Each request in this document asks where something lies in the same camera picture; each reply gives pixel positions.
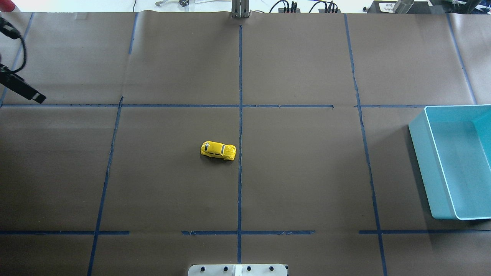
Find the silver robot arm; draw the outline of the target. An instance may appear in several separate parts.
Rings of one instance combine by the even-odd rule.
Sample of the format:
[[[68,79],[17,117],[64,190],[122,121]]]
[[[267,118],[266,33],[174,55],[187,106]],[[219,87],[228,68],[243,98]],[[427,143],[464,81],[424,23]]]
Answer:
[[[17,40],[19,39],[22,46],[23,61],[19,68],[13,70],[4,64],[0,64],[0,82],[6,88],[19,94],[27,100],[33,100],[39,104],[42,104],[46,100],[46,96],[38,92],[31,85],[29,85],[24,78],[20,77],[19,73],[26,66],[27,63],[27,47],[26,42],[19,30],[12,25],[5,18],[0,18],[0,31],[6,37]]]

